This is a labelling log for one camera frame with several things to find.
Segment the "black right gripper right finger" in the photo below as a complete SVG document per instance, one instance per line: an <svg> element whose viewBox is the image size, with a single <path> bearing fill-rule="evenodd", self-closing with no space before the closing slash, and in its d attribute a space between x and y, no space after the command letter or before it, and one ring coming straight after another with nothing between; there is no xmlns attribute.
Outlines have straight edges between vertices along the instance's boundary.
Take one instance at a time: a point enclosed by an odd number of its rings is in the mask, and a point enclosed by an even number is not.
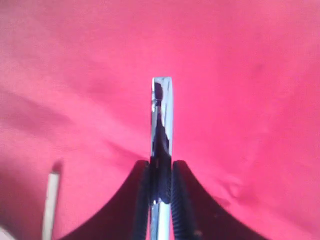
<svg viewBox="0 0 320 240"><path fill-rule="evenodd" d="M183 160L172 166L171 215L176 240L265 239L224 210Z"/></svg>

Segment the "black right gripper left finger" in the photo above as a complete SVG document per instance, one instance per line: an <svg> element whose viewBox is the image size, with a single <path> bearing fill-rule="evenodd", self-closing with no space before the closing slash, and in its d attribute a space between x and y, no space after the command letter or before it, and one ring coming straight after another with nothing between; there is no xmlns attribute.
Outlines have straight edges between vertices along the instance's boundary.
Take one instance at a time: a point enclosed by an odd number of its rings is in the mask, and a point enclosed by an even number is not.
<svg viewBox="0 0 320 240"><path fill-rule="evenodd" d="M149 162L138 160L116 194L63 240L145 240L149 212Z"/></svg>

